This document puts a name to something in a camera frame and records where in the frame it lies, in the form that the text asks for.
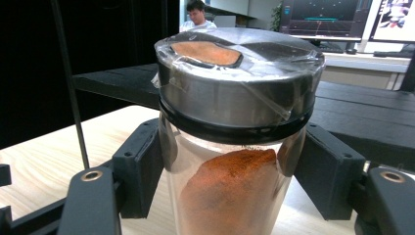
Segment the computer monitor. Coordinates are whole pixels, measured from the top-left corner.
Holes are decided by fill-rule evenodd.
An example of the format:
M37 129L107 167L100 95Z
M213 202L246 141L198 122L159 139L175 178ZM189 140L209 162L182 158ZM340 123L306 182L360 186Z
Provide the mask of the computer monitor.
M280 32L309 40L360 42L372 0L284 0Z
M382 0L369 41L415 44L415 5L412 1Z

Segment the light wood tabletop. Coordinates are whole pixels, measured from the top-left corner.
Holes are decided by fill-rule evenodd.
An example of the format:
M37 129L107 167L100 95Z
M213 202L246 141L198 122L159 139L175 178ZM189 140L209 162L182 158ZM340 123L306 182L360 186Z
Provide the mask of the light wood tabletop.
M84 121L90 166L109 160L141 122L159 111L130 106ZM0 151L0 164L10 165L12 185L0 188L0 208L12 206L13 219L39 210L67 195L70 179L83 170L76 129L70 126ZM272 234L351 235L354 221L326 221L295 178L292 179ZM161 175L146 219L123 219L122 234L176 234L165 173Z

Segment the jar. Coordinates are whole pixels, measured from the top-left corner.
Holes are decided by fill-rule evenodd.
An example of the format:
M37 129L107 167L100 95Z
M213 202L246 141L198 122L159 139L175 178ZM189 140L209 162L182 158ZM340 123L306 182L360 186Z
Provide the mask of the jar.
M155 47L177 234L270 234L300 156L322 53L248 28L182 32Z

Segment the man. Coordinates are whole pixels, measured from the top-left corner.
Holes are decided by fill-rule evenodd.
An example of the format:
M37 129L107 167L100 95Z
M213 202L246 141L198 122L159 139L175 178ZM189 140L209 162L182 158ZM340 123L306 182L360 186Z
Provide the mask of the man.
M205 3L201 0L190 0L186 7L190 20L180 26L180 31L187 31L192 28L211 28L216 24L205 19Z

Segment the black hair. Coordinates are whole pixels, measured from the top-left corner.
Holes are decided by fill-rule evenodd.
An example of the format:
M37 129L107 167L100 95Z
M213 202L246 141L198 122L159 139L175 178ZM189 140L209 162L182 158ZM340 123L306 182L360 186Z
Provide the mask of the black hair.
M190 0L187 3L186 10L188 12L191 12L195 9L197 9L199 11L204 11L205 10L205 3L202 2L201 0Z

